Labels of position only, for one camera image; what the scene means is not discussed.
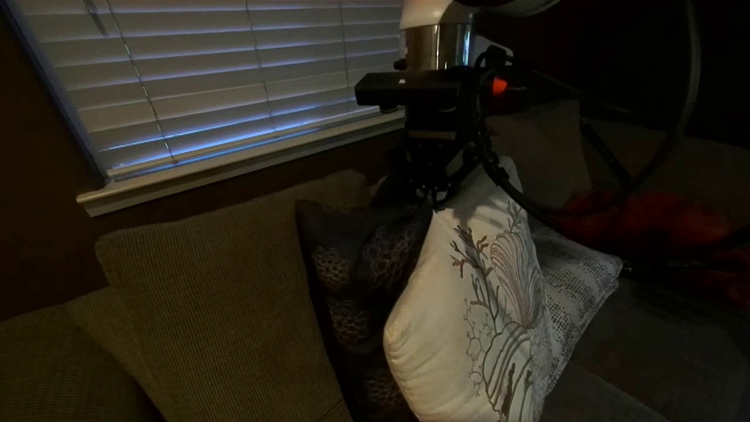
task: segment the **couch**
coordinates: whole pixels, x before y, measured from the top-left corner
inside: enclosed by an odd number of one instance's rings
[[[369,196],[341,170],[102,237],[107,288],[0,323],[0,419],[351,419],[292,208]],[[541,419],[750,419],[747,314],[618,280]]]

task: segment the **window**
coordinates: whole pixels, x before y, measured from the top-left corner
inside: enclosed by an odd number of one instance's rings
[[[10,0],[10,12],[107,187],[393,121],[359,108],[353,84],[401,57],[401,0]]]

